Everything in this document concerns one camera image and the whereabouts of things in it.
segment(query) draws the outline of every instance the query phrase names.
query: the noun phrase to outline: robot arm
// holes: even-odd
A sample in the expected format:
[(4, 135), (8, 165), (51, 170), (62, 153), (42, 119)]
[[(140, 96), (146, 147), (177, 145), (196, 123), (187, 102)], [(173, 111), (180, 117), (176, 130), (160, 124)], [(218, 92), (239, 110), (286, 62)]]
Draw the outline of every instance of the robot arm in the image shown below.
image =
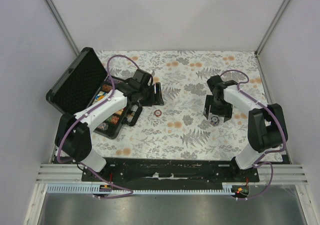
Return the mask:
[(91, 133), (99, 124), (116, 111), (131, 104), (139, 103), (142, 107), (165, 104), (162, 99), (161, 84), (159, 82), (153, 84), (152, 75), (141, 69), (137, 69), (132, 78), (118, 83), (115, 88), (111, 98), (107, 95), (83, 111), (73, 115), (69, 113), (62, 115), (54, 141), (59, 147), (71, 125), (84, 116), (67, 135), (62, 150), (76, 162), (81, 162), (96, 172), (100, 172), (106, 165), (106, 160), (92, 149)]
[[(238, 91), (237, 82), (234, 80), (223, 81), (219, 75), (212, 76), (207, 84), (212, 95), (207, 95), (203, 114), (207, 119), (210, 116), (223, 117), (224, 122), (232, 117), (233, 105), (248, 117), (248, 141), (243, 151), (232, 159), (236, 170), (245, 170), (266, 151), (279, 147), (282, 138), (275, 121), (264, 108), (250, 100)], [(285, 139), (288, 133), (282, 108), (279, 104), (268, 104), (268, 107), (283, 129)]]

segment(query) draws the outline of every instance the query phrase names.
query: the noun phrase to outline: gray wall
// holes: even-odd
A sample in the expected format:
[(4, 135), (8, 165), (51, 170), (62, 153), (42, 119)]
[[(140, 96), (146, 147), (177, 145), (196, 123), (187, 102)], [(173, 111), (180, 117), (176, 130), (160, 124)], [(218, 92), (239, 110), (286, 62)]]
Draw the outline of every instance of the gray wall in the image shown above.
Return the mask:
[(22, 224), (60, 114), (46, 92), (74, 59), (43, 0), (0, 0), (0, 223)]
[(80, 48), (254, 51), (282, 1), (54, 0), (54, 3)]
[(260, 61), (283, 106), (289, 154), (305, 169), (320, 208), (320, 0), (293, 0)]

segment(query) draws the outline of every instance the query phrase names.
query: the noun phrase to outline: floral tablecloth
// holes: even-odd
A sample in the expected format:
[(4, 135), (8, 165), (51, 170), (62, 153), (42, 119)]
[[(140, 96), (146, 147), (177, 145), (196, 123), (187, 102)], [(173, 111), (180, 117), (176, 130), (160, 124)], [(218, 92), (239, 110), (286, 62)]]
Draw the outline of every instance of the floral tablecloth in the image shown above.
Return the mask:
[[(91, 136), (92, 146), (103, 157), (230, 160), (247, 145), (248, 119), (233, 109), (232, 119), (212, 126), (203, 115), (206, 95), (211, 94), (207, 79), (225, 70), (248, 74), (250, 83), (242, 88), (258, 100), (265, 94), (253, 52), (231, 51), (97, 51), (104, 65), (110, 56), (122, 54), (161, 82), (165, 106), (144, 107), (134, 127), (124, 125), (116, 139)], [(125, 58), (114, 58), (112, 75), (132, 77), (136, 68)], [(236, 72), (224, 80), (243, 81)], [(162, 115), (155, 116), (160, 109)], [(268, 161), (282, 161), (280, 154), (269, 154)]]

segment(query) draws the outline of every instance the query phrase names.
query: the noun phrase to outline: purple cable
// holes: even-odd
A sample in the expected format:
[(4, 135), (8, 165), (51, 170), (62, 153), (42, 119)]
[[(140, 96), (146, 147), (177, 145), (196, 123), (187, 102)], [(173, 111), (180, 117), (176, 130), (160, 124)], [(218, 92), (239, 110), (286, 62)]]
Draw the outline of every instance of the purple cable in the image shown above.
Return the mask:
[(285, 136), (285, 133), (284, 133), (284, 131), (283, 131), (281, 125), (280, 125), (280, 122), (278, 121), (278, 119), (276, 118), (276, 116), (270, 111), (270, 109), (267, 108), (265, 105), (263, 105), (263, 104), (262, 104), (261, 102), (259, 102), (258, 100), (256, 100), (254, 97), (250, 96), (249, 94), (247, 94), (246, 92), (244, 92), (244, 91), (242, 91), (242, 90), (240, 89), (240, 84), (247, 84), (247, 83), (250, 81), (248, 75), (245, 74), (243, 71), (236, 70), (236, 69), (231, 69), (231, 70), (224, 71), (220, 76), (223, 76), (225, 73), (228, 73), (228, 72), (241, 73), (242, 75), (244, 75), (244, 76), (246, 77), (247, 80), (246, 80), (246, 81), (240, 81), (240, 82), (238, 83), (238, 85), (236, 86), (236, 88), (238, 89), (238, 91), (239, 91), (240, 93), (242, 93), (242, 94), (245, 95), (247, 98), (249, 98), (250, 100), (254, 101), (256, 104), (258, 104), (259, 106), (261, 106), (262, 108), (264, 108), (264, 109), (267, 111), (267, 113), (272, 117), (272, 119), (274, 120), (276, 126), (278, 127), (279, 132), (280, 132), (280, 135), (281, 135), (281, 138), (282, 138), (282, 143), (283, 143), (283, 146), (282, 146), (281, 149), (279, 149), (279, 150), (270, 150), (270, 151), (264, 152), (264, 153), (263, 153), (256, 161), (254, 161), (254, 163), (252, 164), (252, 167), (255, 168), (255, 169), (260, 168), (262, 165), (269, 164), (269, 165), (270, 165), (270, 168), (271, 168), (271, 176), (270, 176), (270, 181), (269, 181), (268, 185), (266, 186), (266, 188), (265, 188), (262, 192), (260, 192), (260, 193), (258, 193), (258, 194), (256, 194), (256, 195), (247, 197), (247, 198), (238, 198), (238, 200), (250, 200), (250, 199), (254, 199), (254, 198), (256, 198), (256, 197), (264, 194), (264, 193), (269, 189), (269, 187), (270, 187), (270, 185), (271, 185), (271, 182), (272, 182), (272, 179), (273, 179), (273, 177), (274, 177), (274, 168), (273, 168), (271, 162), (265, 161), (265, 162), (262, 162), (262, 163), (260, 163), (260, 164), (257, 164), (257, 163), (260, 162), (261, 159), (263, 159), (267, 154), (271, 154), (271, 153), (281, 153), (281, 152), (283, 152), (284, 150), (286, 150), (286, 148), (287, 148), (286, 136)]
[(125, 191), (128, 191), (129, 193), (126, 193), (126, 194), (121, 194), (121, 195), (116, 195), (116, 196), (107, 196), (107, 197), (100, 197), (99, 196), (96, 196), (94, 195), (95, 198), (99, 198), (99, 199), (118, 199), (118, 198), (123, 198), (123, 197), (128, 197), (130, 195), (132, 195), (134, 193), (133, 190), (129, 189), (129, 188), (125, 188), (125, 187), (122, 187), (122, 186), (118, 186), (118, 185), (115, 185), (107, 180), (105, 180), (104, 178), (102, 178), (96, 171), (94, 171), (93, 169), (91, 169), (90, 167), (87, 167), (87, 169), (93, 174), (95, 175), (98, 179), (100, 179), (102, 182), (105, 182), (106, 184), (114, 187), (114, 188), (117, 188), (117, 189), (121, 189), (121, 190), (125, 190)]
[[(110, 98), (112, 98), (112, 96), (115, 94), (115, 91), (116, 91), (116, 86), (115, 86), (115, 81), (113, 79), (113, 77), (111, 76), (111, 73), (110, 73), (110, 61), (113, 59), (113, 58), (116, 58), (116, 57), (121, 57), (121, 58), (125, 58), (125, 59), (128, 59), (130, 62), (132, 62), (138, 69), (139, 69), (139, 66), (135, 63), (135, 61), (133, 61), (130, 57), (127, 57), (125, 55), (113, 55), (111, 56), (107, 63), (106, 63), (106, 72), (107, 72), (107, 75), (111, 81), (111, 85), (112, 85), (112, 92), (111, 94), (108, 96), (107, 99), (105, 99), (103, 102), (97, 104), (96, 106), (94, 106), (93, 108), (91, 108), (90, 110), (87, 111), (87, 114), (90, 114), (92, 111), (94, 111), (95, 109), (99, 108), (100, 106), (102, 106), (103, 104), (105, 104), (106, 102), (108, 102), (108, 100)], [(61, 143), (58, 147), (58, 152), (57, 152), (57, 156), (56, 156), (56, 159), (57, 161), (60, 163), (60, 164), (63, 164), (63, 163), (66, 163), (68, 161), (71, 161), (72, 158), (68, 158), (68, 159), (65, 159), (65, 160), (61, 160), (61, 157), (60, 157), (60, 154), (61, 154), (61, 151), (62, 151), (62, 148), (64, 146), (64, 143), (68, 137), (68, 135), (70, 134), (70, 132), (74, 129), (74, 127), (82, 120), (86, 117), (85, 114), (83, 114), (81, 117), (79, 117), (70, 127), (69, 129), (66, 131), (65, 135), (63, 136), (62, 140), (61, 140)], [(126, 193), (126, 194), (122, 194), (122, 195), (117, 195), (117, 196), (111, 196), (111, 197), (104, 197), (102, 199), (116, 199), (116, 198), (123, 198), (123, 197), (127, 197), (127, 196), (130, 196), (134, 193), (134, 191), (132, 191), (131, 189), (128, 189), (128, 188), (125, 188), (125, 187), (122, 187), (122, 186), (118, 186), (118, 185), (115, 185), (113, 183), (110, 183), (108, 181), (106, 181), (105, 179), (103, 179), (101, 176), (98, 175), (98, 173), (96, 173), (93, 169), (91, 169), (90, 167), (87, 167), (87, 169), (92, 172), (97, 178), (99, 178), (101, 181), (109, 184), (110, 186), (112, 187), (115, 187), (115, 188), (118, 188), (118, 189), (121, 189), (121, 190), (126, 190), (126, 191), (129, 191), (129, 193)]]

